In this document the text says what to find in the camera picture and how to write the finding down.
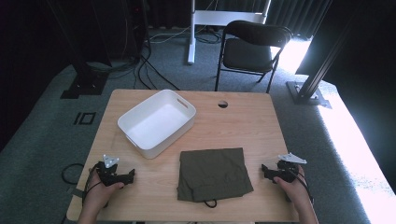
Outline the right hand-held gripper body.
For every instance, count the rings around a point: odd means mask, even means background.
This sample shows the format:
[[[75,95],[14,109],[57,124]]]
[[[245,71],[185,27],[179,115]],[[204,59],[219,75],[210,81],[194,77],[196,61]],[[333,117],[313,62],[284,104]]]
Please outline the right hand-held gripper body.
[[[298,166],[301,164],[307,164],[305,159],[302,159],[291,152],[289,154],[279,155],[278,158],[279,161],[276,164],[278,168],[276,176],[279,176],[288,183],[293,182],[295,179],[300,179]]]

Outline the white metal desk frame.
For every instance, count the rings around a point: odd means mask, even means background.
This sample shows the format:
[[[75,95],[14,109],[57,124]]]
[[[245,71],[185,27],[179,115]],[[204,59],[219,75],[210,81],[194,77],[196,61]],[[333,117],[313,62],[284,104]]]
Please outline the white metal desk frame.
[[[191,25],[190,25],[190,43],[188,51],[188,64],[195,63],[195,26],[196,25],[215,25],[215,26],[226,26],[231,21],[242,20],[251,21],[260,24],[265,24],[268,11],[272,0],[265,0],[264,8],[261,13],[259,12],[239,12],[239,11],[216,11],[216,10],[197,10],[195,8],[196,0],[191,0]]]

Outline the black folding chair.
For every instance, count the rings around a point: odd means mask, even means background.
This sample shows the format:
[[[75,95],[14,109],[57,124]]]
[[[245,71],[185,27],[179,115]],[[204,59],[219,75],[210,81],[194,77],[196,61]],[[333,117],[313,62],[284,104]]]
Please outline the black folding chair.
[[[291,38],[291,30],[284,26],[229,22],[222,31],[215,90],[219,89],[221,71],[259,76],[258,83],[270,72],[269,92],[280,54]]]

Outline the olive green pants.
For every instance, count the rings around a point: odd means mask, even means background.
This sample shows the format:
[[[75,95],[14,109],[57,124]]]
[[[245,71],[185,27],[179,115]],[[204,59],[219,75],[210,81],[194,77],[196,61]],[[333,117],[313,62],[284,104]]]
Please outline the olive green pants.
[[[241,147],[180,153],[179,201],[215,208],[218,200],[242,197],[253,190]]]

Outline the dark curtain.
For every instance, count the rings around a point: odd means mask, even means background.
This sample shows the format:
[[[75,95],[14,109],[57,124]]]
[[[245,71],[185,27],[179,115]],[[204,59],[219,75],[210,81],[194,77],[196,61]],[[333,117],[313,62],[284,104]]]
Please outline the dark curtain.
[[[266,23],[288,27],[294,35],[311,38],[332,0],[195,0],[197,10],[263,12]],[[187,28],[191,25],[191,0],[147,0],[148,24],[155,28]]]

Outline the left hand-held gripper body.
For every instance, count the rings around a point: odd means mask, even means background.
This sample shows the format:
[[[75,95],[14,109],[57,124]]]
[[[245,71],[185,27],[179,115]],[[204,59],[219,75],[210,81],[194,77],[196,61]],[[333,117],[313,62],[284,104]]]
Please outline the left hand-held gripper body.
[[[116,174],[119,158],[103,155],[103,158],[95,164],[95,170],[100,180],[105,186],[111,186],[115,183],[126,184],[122,176]]]

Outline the black metal stand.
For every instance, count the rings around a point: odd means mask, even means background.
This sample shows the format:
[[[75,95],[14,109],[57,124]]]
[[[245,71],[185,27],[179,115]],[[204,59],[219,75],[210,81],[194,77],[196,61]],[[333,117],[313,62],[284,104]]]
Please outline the black metal stand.
[[[44,0],[44,3],[48,8],[51,26],[76,71],[76,77],[70,87],[62,93],[61,98],[77,99],[80,95],[101,95],[109,73],[93,71],[87,64],[59,0]]]

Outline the black metal post with base plate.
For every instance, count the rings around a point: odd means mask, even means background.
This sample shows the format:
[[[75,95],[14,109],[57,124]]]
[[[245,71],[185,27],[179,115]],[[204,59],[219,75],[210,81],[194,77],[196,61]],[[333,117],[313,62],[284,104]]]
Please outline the black metal post with base plate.
[[[332,0],[320,26],[296,71],[297,75],[307,75],[305,82],[288,81],[293,102],[296,105],[324,105],[318,89],[320,81],[328,74],[347,42],[350,24],[360,0]]]

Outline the person's left hand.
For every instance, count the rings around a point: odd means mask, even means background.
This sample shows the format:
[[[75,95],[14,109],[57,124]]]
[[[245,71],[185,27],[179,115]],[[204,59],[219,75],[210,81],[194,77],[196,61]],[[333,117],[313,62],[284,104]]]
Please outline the person's left hand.
[[[106,203],[110,200],[112,195],[118,189],[122,189],[123,187],[123,183],[115,183],[107,187],[102,183],[99,175],[96,172],[93,172],[83,206],[99,206],[102,209],[105,207]]]

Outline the white plastic bin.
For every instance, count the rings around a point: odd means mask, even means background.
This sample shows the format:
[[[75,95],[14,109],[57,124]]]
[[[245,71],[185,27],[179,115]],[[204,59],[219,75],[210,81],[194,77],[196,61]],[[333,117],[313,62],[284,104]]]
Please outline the white plastic bin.
[[[162,90],[124,113],[118,126],[144,158],[154,159],[193,126],[195,115],[194,105]]]

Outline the person's right hand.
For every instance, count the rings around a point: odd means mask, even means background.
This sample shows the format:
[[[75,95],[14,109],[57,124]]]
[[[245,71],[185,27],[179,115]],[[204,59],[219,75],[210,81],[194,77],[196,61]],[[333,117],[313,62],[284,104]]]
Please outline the person's right hand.
[[[286,192],[296,207],[311,205],[310,196],[305,188],[306,181],[304,178],[304,169],[302,167],[299,167],[298,176],[291,183],[277,176],[274,180]]]

